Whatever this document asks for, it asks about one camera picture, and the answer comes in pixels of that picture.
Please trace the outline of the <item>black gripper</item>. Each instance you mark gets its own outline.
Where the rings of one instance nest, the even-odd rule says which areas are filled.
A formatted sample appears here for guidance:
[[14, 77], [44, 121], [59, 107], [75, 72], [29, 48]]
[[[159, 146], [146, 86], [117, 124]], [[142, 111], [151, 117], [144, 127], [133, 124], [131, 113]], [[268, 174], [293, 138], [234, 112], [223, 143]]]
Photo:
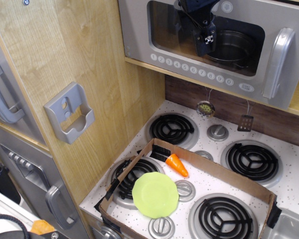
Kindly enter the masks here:
[[216, 49], [216, 26], [212, 9], [219, 0], [176, 0], [175, 27], [179, 41], [194, 40], [195, 52], [202, 57]]

